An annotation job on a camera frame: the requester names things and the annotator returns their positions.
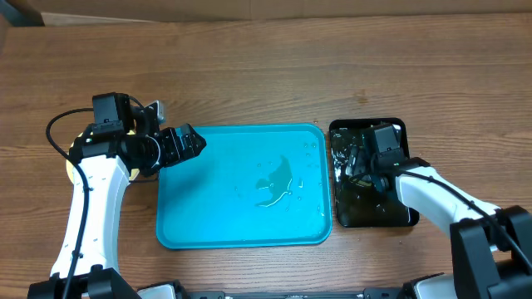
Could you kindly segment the yellow-green plate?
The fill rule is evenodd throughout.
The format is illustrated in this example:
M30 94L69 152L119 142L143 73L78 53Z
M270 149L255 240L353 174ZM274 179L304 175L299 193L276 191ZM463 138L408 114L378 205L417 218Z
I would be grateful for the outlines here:
M128 135L134 135L135 134L135 131L134 130L130 130L128 133ZM70 182L72 184L74 184L74 175L73 175L73 171L74 171L74 166L72 165L71 162L69 162L68 160L66 161L66 173L67 173L67 177L69 178ZM130 174L130 177L129 177L129 180L130 181L134 181L138 175L140 174L140 171L138 169L132 169L131 170L131 174Z

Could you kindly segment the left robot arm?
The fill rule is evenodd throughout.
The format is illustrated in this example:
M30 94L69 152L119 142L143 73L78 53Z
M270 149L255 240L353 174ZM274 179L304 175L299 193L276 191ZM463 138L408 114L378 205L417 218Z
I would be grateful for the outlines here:
M30 298L185 298L176 282L139 291L119 273L117 241L121 205L131 172L148 177L199 156L206 141L188 124L130 133L91 124L68 155L73 194L62 249L48 280L33 283Z

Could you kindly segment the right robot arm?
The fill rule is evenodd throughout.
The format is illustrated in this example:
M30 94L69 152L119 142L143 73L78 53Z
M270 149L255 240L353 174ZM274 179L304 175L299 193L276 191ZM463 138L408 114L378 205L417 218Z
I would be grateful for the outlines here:
M423 159L407 159L398 145L373 153L353 146L347 175L394 193L451 240L453 273L407 282L398 297L531 296L531 214L526 209L481 201L443 179Z

